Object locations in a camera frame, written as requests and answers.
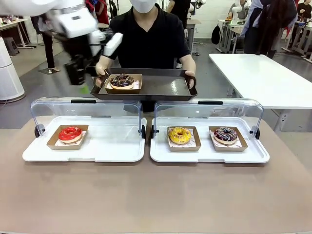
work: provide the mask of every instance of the black serving tray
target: black serving tray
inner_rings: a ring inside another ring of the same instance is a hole
[[[142,88],[139,94],[108,94],[104,88],[111,74],[142,74]],[[197,96],[196,80],[178,69],[109,68],[102,79],[101,87],[95,84],[90,92],[101,100],[145,100],[145,101],[188,101]],[[193,79],[194,87],[188,88]]]

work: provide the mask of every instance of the person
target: person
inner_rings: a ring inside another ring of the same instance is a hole
[[[48,63],[48,73],[52,74],[54,72],[59,72],[60,69],[56,68],[54,63],[52,35],[50,33],[47,33],[47,31],[52,29],[52,26],[50,26],[48,18],[45,14],[39,16],[38,28],[42,35],[43,43],[45,46],[45,57],[47,58]]]
[[[99,23],[108,24],[107,3],[106,0],[98,0],[95,5],[97,20]]]
[[[244,20],[246,18],[246,14],[248,12],[247,8],[245,8],[245,0],[240,0],[240,5],[242,7],[242,10],[240,12],[238,12],[238,18],[240,20]],[[232,18],[233,17],[233,12],[232,12],[232,9],[233,7],[235,7],[235,3],[233,3],[233,5],[230,7],[230,10],[229,10],[229,17]]]
[[[179,18],[161,10],[156,0],[130,2],[131,9],[110,22],[115,33],[123,34],[122,42],[110,57],[100,57],[96,72],[105,75],[105,69],[116,57],[121,67],[155,69],[173,69],[174,59],[179,58],[186,75],[195,77],[196,64],[186,45]],[[194,81],[190,80],[189,88],[193,86]],[[151,103],[142,104],[144,111],[154,110]]]
[[[298,20],[300,20],[301,18],[306,18],[306,19],[311,19],[311,11],[312,11],[312,6],[310,5],[311,0],[305,0],[302,3],[298,4],[297,7],[297,13],[298,13]],[[297,34],[297,29],[298,26],[295,26],[292,30],[292,41],[289,44],[289,48],[292,48],[293,43],[294,43],[294,39],[296,37]]]
[[[186,29],[187,14],[189,12],[190,4],[191,0],[170,0],[166,9],[166,12],[178,16],[182,21],[183,29]],[[176,60],[176,68],[182,68],[179,58]]]
[[[241,36],[245,54],[264,54],[273,58],[284,29],[297,20],[294,0],[253,0]]]
[[[312,6],[310,5],[311,0],[305,0],[298,4],[298,18],[301,17],[311,19]]]

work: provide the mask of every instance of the backpack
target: backpack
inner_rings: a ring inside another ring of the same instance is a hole
[[[218,45],[220,42],[221,30],[219,25],[214,28],[213,33],[211,35],[211,42],[215,45]]]

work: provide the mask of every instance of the black shirt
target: black shirt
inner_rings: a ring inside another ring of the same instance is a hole
[[[183,28],[186,28],[186,17],[189,12],[191,0],[173,0],[175,5],[171,11],[171,14],[174,14],[179,17],[182,21]]]
[[[133,7],[112,19],[110,28],[123,38],[110,58],[118,56],[121,67],[173,69],[175,58],[190,54],[181,21],[155,6],[158,16],[148,32],[135,21]]]
[[[300,19],[301,16],[303,16],[303,18],[308,18],[311,19],[311,11],[312,11],[312,6],[310,4],[306,5],[304,3],[300,3],[298,4],[298,18]]]

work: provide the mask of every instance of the white plastic tray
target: white plastic tray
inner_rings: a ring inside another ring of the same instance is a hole
[[[156,162],[226,162],[226,163],[266,163],[270,156],[261,144],[249,133],[247,122],[238,117],[209,117],[189,119],[180,117],[158,117],[159,133],[151,139],[151,158]],[[198,152],[171,152],[168,146],[167,126],[195,126],[201,148]],[[209,135],[209,126],[237,127],[245,138],[248,148],[243,152],[217,152]]]
[[[141,124],[146,127],[146,119]],[[46,144],[63,124],[88,124],[86,139],[79,150],[52,150]],[[138,117],[92,118],[60,116],[45,126],[23,153],[25,161],[136,162],[143,158],[145,139],[138,133]]]

